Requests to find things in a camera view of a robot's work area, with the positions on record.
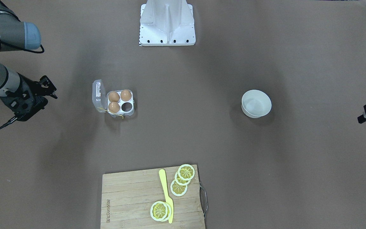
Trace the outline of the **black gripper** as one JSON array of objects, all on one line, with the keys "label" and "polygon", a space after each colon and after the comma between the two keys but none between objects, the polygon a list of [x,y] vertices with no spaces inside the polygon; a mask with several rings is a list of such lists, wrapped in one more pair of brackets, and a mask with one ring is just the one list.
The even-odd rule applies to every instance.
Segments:
[{"label": "black gripper", "polygon": [[48,104],[48,77],[44,75],[39,81],[32,81],[20,75],[19,87],[8,96],[0,97],[16,117],[17,121],[27,121]]}]

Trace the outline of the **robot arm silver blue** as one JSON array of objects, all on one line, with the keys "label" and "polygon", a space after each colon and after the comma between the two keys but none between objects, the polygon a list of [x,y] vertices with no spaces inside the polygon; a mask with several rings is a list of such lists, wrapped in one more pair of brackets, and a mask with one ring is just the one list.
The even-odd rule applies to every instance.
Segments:
[{"label": "robot arm silver blue", "polygon": [[[0,52],[27,51],[43,53],[41,34],[31,22],[20,21],[0,1]],[[47,76],[32,81],[0,63],[0,100],[13,113],[11,121],[27,121],[48,103],[47,96],[57,98],[56,87]]]}]

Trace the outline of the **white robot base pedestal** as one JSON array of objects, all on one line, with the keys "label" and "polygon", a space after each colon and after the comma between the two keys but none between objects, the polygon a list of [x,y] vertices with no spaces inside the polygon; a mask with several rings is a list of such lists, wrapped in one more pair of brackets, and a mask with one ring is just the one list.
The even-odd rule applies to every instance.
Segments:
[{"label": "white robot base pedestal", "polygon": [[193,6],[186,0],[148,0],[140,7],[139,45],[195,45]]}]

